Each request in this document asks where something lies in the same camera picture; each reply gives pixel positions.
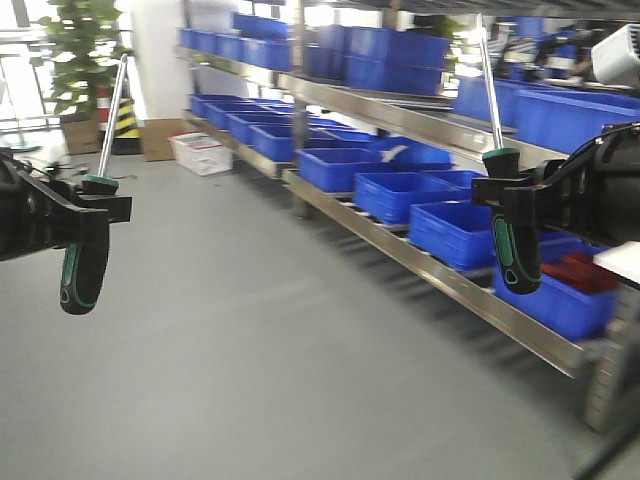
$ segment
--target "green leaves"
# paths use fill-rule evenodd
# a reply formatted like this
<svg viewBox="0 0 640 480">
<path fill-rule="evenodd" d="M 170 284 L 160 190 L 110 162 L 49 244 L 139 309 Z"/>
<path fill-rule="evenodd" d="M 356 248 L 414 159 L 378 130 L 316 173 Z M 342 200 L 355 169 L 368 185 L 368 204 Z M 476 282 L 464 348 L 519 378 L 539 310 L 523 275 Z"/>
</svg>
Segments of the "green leaves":
<svg viewBox="0 0 640 480">
<path fill-rule="evenodd" d="M 38 19 L 38 21 L 36 23 L 38 25 L 42 25 L 43 27 L 47 27 L 47 26 L 51 25 L 51 17 L 49 17 L 49 16 L 42 17 L 42 18 Z"/>
<path fill-rule="evenodd" d="M 78 111 L 95 109 L 98 88 L 110 88 L 115 82 L 115 60 L 124 48 L 115 24 L 122 14 L 115 0 L 48 0 L 55 5 L 57 17 L 42 17 L 38 24 L 45 27 L 55 63 L 53 91 L 54 113 L 69 108 Z M 32 64 L 42 65 L 34 56 Z"/>
</svg>

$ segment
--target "plant pot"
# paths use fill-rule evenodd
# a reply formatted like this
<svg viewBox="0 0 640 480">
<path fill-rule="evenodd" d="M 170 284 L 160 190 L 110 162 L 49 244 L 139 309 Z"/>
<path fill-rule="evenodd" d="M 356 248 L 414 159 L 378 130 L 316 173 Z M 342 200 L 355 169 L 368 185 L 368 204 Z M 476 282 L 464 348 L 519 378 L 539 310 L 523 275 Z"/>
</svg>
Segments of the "plant pot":
<svg viewBox="0 0 640 480">
<path fill-rule="evenodd" d="M 63 115 L 60 117 L 60 126 L 67 142 L 69 155 L 94 153 L 100 150 L 97 112 Z"/>
</svg>

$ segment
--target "white wall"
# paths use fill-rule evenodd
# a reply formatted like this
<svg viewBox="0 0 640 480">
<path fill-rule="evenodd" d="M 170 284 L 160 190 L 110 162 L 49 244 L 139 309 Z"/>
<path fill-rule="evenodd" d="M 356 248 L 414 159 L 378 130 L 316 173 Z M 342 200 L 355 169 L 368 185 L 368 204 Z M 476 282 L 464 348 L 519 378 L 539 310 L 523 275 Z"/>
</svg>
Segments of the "white wall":
<svg viewBox="0 0 640 480">
<path fill-rule="evenodd" d="M 176 29 L 182 25 L 181 2 L 132 2 L 134 48 L 149 118 L 182 117 L 191 90 L 189 70 L 176 58 Z"/>
<path fill-rule="evenodd" d="M 192 0 L 193 26 L 228 31 L 235 0 Z M 134 0 L 132 2 L 134 48 L 148 118 L 178 118 L 187 108 L 193 91 L 189 65 L 177 58 L 177 29 L 184 25 L 179 0 Z M 203 93 L 246 96 L 246 84 L 237 77 L 201 69 Z"/>
</svg>

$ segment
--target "cardboard box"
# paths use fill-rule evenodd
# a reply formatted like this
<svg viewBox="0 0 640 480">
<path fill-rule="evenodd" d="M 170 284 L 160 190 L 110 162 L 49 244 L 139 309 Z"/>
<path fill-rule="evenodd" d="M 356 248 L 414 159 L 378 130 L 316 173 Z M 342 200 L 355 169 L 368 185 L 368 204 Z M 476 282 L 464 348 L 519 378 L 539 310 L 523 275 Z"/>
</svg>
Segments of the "cardboard box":
<svg viewBox="0 0 640 480">
<path fill-rule="evenodd" d="M 174 160 L 169 137 L 188 130 L 188 125 L 180 118 L 145 120 L 144 127 L 140 129 L 140 136 L 142 138 L 142 153 L 147 162 Z"/>
<path fill-rule="evenodd" d="M 60 125 L 67 141 L 69 155 L 100 151 L 100 131 L 97 113 L 77 113 L 60 117 Z"/>
</svg>

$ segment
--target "screwdriver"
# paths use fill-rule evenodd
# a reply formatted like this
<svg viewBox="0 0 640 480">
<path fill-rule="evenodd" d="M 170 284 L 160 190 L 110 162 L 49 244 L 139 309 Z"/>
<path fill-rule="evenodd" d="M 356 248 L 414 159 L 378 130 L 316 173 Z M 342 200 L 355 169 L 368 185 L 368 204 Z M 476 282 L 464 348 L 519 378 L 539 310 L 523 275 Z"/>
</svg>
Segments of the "screwdriver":
<svg viewBox="0 0 640 480">
<path fill-rule="evenodd" d="M 115 195 L 118 190 L 118 182 L 109 178 L 107 171 L 126 74 L 127 54 L 125 53 L 120 58 L 118 66 L 98 174 L 83 177 L 82 193 L 84 195 Z M 101 225 L 92 237 L 91 242 L 69 245 L 64 255 L 60 280 L 60 306 L 65 312 L 73 315 L 84 315 L 90 312 L 98 301 L 109 258 L 108 221 Z"/>
<path fill-rule="evenodd" d="M 482 14 L 476 15 L 476 29 L 480 37 L 482 69 L 491 113 L 494 150 L 482 155 L 482 162 L 490 178 L 518 178 L 520 152 L 516 148 L 504 146 L 500 112 L 493 84 L 493 71 L 487 45 L 487 33 L 483 26 Z M 505 285 L 513 293 L 525 295 L 535 292 L 540 286 L 540 253 L 538 233 L 530 226 L 508 223 L 498 207 L 492 207 L 491 228 L 496 247 L 496 256 Z"/>
</svg>

